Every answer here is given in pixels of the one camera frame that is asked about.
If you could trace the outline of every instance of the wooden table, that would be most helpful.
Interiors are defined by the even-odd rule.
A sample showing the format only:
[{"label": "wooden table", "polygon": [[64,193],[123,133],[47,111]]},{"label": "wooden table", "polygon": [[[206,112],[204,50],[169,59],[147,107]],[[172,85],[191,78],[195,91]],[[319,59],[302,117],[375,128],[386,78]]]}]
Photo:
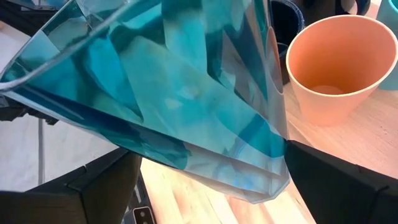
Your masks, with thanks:
[{"label": "wooden table", "polygon": [[[285,104],[291,139],[398,178],[398,91],[376,90],[348,120],[327,128],[303,121],[289,84]],[[251,205],[148,160],[141,171],[159,224],[315,223],[292,182],[276,199]]]}]

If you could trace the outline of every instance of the peach plastic cup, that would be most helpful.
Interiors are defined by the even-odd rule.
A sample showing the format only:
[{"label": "peach plastic cup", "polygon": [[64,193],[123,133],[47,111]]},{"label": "peach plastic cup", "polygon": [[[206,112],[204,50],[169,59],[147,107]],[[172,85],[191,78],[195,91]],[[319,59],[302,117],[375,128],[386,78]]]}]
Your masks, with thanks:
[{"label": "peach plastic cup", "polygon": [[306,27],[286,58],[303,118],[321,126],[342,122],[391,73],[397,53],[394,33],[368,17],[333,16]]}]

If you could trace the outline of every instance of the teal glass vase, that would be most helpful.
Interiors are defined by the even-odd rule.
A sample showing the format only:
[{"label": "teal glass vase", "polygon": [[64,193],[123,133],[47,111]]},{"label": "teal glass vase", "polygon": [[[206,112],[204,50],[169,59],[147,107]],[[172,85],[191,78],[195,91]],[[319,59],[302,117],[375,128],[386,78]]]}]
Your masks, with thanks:
[{"label": "teal glass vase", "polygon": [[289,182],[269,1],[71,0],[2,71],[54,118],[252,203]]}]

